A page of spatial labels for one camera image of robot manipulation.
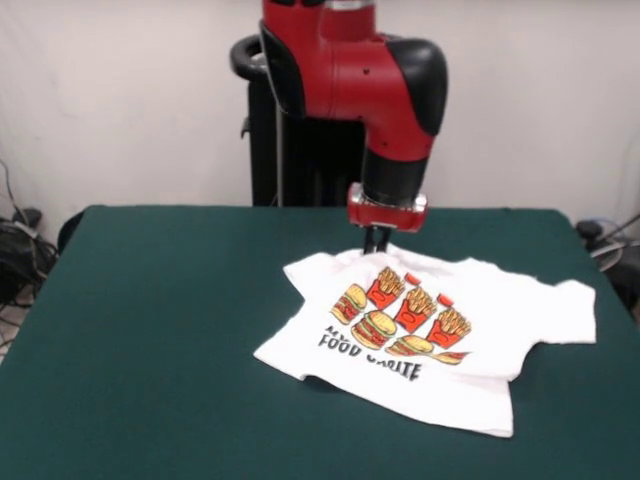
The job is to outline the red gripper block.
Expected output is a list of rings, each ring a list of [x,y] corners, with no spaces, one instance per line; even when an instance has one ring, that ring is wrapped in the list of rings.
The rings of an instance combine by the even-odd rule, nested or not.
[[[365,228],[364,254],[386,252],[393,230],[417,233],[423,226],[428,209],[425,194],[419,193],[410,206],[388,206],[365,196],[362,185],[354,182],[348,190],[347,216],[351,224]]]

